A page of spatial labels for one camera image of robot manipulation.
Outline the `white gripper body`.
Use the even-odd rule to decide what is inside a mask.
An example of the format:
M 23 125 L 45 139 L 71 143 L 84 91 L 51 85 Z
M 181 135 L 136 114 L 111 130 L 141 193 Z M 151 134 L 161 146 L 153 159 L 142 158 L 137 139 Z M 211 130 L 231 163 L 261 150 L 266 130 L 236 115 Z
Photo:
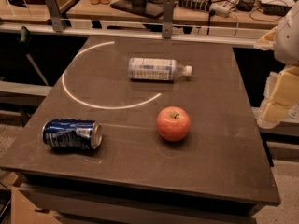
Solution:
M 299 65 L 299 1 L 278 24 L 274 55 L 282 63 Z

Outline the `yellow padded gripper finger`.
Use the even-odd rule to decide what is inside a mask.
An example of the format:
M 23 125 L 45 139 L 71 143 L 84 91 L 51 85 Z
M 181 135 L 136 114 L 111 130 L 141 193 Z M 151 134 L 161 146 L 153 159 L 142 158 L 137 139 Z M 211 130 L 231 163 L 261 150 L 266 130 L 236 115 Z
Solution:
M 288 110 L 285 105 L 262 101 L 257 124 L 263 129 L 273 129 L 287 116 Z
M 293 107 L 299 101 L 299 67 L 286 66 L 279 73 L 271 72 L 264 97 L 271 103 Z

